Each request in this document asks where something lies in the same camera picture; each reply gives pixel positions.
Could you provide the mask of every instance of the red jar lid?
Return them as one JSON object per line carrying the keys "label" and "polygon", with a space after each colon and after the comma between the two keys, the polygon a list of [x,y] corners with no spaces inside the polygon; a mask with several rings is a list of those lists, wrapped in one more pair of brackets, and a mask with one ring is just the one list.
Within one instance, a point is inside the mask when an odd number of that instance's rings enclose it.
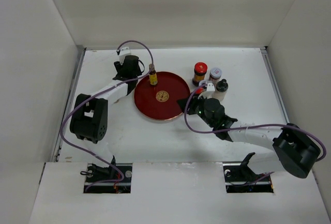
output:
{"label": "red jar lid", "polygon": [[195,64],[194,66],[194,70],[197,72],[197,73],[206,73],[207,72],[207,65],[203,62],[198,62]]}

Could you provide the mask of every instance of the metal frame edge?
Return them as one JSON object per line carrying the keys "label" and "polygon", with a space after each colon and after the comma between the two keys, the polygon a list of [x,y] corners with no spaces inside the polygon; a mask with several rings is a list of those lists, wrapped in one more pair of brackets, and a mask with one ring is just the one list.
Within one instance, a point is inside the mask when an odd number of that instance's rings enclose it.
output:
{"label": "metal frame edge", "polygon": [[265,67],[266,67],[266,69],[268,71],[268,74],[269,74],[269,77],[270,77],[270,81],[271,81],[272,86],[274,88],[274,92],[276,93],[278,104],[281,106],[281,109],[283,111],[286,122],[289,123],[290,122],[289,117],[288,117],[288,114],[286,112],[286,108],[285,108],[283,99],[280,95],[280,91],[279,91],[277,81],[276,81],[276,78],[275,78],[275,74],[273,72],[273,69],[272,69],[272,66],[271,66],[271,63],[270,63],[270,60],[269,60],[269,57],[268,57],[267,50],[266,49],[260,49],[260,50],[261,50],[261,54],[262,54],[262,57],[263,57],[263,61],[265,63]]}
{"label": "metal frame edge", "polygon": [[[77,54],[77,59],[76,59],[76,65],[74,67],[73,70],[73,74],[72,74],[72,80],[71,80],[71,84],[70,84],[70,88],[69,88],[69,93],[67,96],[67,101],[66,101],[66,105],[65,105],[65,110],[64,110],[64,114],[62,116],[61,119],[61,123],[64,120],[65,116],[67,116],[70,112],[70,108],[73,102],[73,98],[74,98],[74,93],[76,91],[77,88],[77,84],[78,84],[78,78],[82,69],[82,65],[83,65],[83,61],[84,61],[84,57],[85,57],[85,52],[86,52],[86,48],[81,46],[81,45],[77,45],[77,50],[78,50],[78,54]],[[55,142],[54,142],[54,146],[52,149],[52,154],[51,154],[51,158],[50,161],[51,162],[57,162],[58,161],[58,157],[61,151],[61,147],[62,147],[62,143],[63,140],[61,139],[60,136],[60,129],[58,130]]]}

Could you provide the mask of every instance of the sauce jar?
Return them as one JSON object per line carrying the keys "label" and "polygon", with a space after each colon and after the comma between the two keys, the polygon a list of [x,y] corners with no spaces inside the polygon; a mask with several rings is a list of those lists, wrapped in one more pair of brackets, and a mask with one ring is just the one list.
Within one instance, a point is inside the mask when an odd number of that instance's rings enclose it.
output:
{"label": "sauce jar", "polygon": [[207,73],[207,65],[203,62],[198,62],[194,66],[194,77],[192,82],[195,86],[198,86],[201,80],[205,79],[205,75]]}
{"label": "sauce jar", "polygon": [[220,68],[214,67],[210,70],[209,81],[213,82],[213,85],[216,87],[217,82],[222,76],[222,70]]}

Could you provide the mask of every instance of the cable connector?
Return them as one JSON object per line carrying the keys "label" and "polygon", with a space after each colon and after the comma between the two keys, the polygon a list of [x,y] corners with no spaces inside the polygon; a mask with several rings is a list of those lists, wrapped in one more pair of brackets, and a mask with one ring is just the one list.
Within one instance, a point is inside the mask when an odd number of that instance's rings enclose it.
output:
{"label": "cable connector", "polygon": [[207,83],[205,86],[206,90],[203,91],[199,96],[198,99],[200,99],[201,97],[203,98],[209,98],[210,96],[212,96],[212,94],[215,92],[215,86],[213,85],[213,83]]}
{"label": "cable connector", "polygon": [[118,55],[119,63],[122,65],[126,56],[131,55],[131,50],[129,47],[123,47],[120,50],[116,50]]}

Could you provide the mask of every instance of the gold emblem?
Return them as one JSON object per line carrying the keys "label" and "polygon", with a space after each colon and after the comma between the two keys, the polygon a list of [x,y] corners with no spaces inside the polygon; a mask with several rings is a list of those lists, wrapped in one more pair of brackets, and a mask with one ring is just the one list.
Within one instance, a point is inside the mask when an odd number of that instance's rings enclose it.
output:
{"label": "gold emblem", "polygon": [[156,99],[159,101],[159,102],[165,102],[169,99],[169,94],[168,92],[166,91],[159,91],[157,94],[156,94]]}

